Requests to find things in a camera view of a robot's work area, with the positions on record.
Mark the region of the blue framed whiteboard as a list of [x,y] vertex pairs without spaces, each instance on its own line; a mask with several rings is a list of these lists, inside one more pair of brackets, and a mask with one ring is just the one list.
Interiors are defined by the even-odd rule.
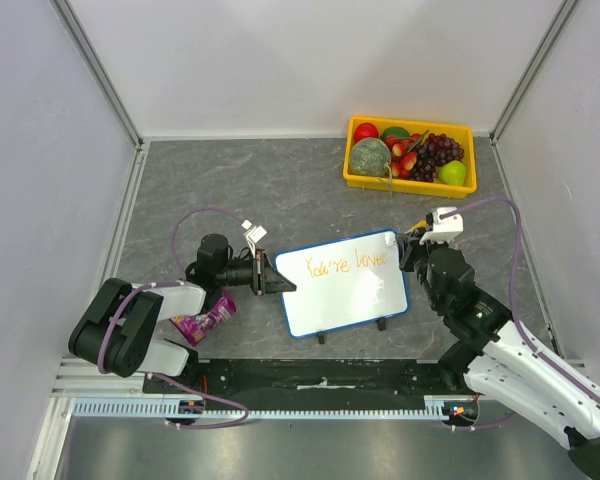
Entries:
[[277,254],[275,269],[296,285],[282,295],[290,335],[303,338],[407,312],[396,236],[386,229]]

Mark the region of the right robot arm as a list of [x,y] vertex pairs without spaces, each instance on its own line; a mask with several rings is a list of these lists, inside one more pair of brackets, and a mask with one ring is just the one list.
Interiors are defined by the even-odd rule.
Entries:
[[399,266],[414,273],[456,343],[441,358],[447,392],[490,397],[556,440],[587,477],[600,479],[600,384],[535,339],[475,283],[463,254],[418,234],[397,237]]

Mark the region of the white orange marker pen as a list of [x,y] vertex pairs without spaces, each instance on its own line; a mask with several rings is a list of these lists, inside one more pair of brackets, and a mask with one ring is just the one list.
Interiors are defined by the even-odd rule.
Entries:
[[418,242],[427,231],[427,223],[420,221],[406,232],[393,233],[387,239],[387,245],[397,245],[399,248],[406,249],[413,241]]

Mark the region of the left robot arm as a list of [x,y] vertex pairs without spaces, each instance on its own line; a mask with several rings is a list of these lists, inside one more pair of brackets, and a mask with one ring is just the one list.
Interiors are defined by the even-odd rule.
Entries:
[[235,257],[225,236],[209,234],[183,280],[144,285],[106,280],[72,331],[69,352],[102,374],[157,372],[176,392],[191,392],[200,371],[188,362],[189,349],[236,313],[227,289],[242,286],[256,296],[296,290],[264,250],[249,246]]

